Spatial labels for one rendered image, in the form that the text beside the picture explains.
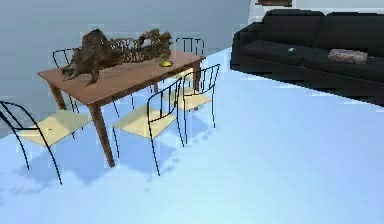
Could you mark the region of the brown wooden dining table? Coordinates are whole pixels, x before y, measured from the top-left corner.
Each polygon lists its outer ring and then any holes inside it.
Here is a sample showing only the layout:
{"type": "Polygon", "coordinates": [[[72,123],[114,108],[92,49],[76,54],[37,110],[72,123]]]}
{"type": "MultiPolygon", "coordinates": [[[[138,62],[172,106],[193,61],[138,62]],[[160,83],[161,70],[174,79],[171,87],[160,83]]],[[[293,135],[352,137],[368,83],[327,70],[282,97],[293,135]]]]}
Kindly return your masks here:
{"type": "Polygon", "coordinates": [[[38,72],[38,75],[47,81],[60,109],[67,109],[62,92],[88,107],[108,165],[114,167],[115,162],[101,107],[145,87],[156,85],[158,82],[189,68],[199,70],[201,68],[200,63],[204,59],[205,56],[174,50],[170,58],[173,62],[171,67],[161,67],[154,60],[141,63],[123,63],[101,70],[98,81],[89,86],[86,86],[89,81],[88,74],[64,81],[61,70],[56,68],[38,72]]]}

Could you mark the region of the pinkish grey cushion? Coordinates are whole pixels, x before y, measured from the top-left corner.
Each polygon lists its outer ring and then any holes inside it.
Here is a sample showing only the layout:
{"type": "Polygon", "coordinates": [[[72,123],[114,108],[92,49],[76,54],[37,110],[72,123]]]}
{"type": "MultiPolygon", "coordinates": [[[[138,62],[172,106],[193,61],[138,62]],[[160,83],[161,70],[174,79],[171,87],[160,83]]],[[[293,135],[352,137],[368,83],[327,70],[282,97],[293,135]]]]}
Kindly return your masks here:
{"type": "Polygon", "coordinates": [[[347,49],[332,49],[328,54],[328,58],[345,63],[365,64],[368,59],[368,54],[347,49]]]}

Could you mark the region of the black sofa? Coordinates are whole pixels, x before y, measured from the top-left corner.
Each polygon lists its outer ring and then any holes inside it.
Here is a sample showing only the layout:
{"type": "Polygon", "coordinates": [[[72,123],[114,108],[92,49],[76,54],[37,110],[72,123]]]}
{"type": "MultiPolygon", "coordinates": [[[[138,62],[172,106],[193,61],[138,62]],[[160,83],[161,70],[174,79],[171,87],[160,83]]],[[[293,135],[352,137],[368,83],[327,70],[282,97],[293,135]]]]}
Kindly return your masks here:
{"type": "Polygon", "coordinates": [[[270,10],[234,34],[230,68],[384,107],[384,14],[270,10]],[[368,59],[330,60],[332,49],[368,59]]]}

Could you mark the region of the brown driftwood sculpture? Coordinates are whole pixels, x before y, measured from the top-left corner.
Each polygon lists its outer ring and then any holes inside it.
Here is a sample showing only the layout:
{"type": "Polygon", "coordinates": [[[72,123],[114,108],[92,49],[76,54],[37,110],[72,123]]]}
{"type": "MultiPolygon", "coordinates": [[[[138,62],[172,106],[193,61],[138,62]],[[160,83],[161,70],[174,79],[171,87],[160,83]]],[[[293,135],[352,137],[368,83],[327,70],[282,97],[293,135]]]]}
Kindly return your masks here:
{"type": "Polygon", "coordinates": [[[156,60],[167,61],[171,56],[172,36],[157,28],[146,31],[137,39],[110,38],[100,29],[92,30],[82,38],[79,48],[73,49],[71,62],[61,68],[64,81],[73,80],[82,74],[90,74],[87,86],[95,84],[103,69],[123,63],[141,63],[156,60]]]}

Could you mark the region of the dark framed wall picture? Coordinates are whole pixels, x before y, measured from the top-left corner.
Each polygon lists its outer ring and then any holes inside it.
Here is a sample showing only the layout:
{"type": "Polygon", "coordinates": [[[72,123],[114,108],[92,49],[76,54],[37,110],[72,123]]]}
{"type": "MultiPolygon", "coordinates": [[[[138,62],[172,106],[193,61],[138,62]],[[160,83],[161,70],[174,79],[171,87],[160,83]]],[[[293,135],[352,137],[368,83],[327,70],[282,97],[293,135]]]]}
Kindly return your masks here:
{"type": "Polygon", "coordinates": [[[265,7],[272,7],[272,6],[293,7],[294,1],[293,0],[257,0],[255,5],[260,5],[265,7]]]}

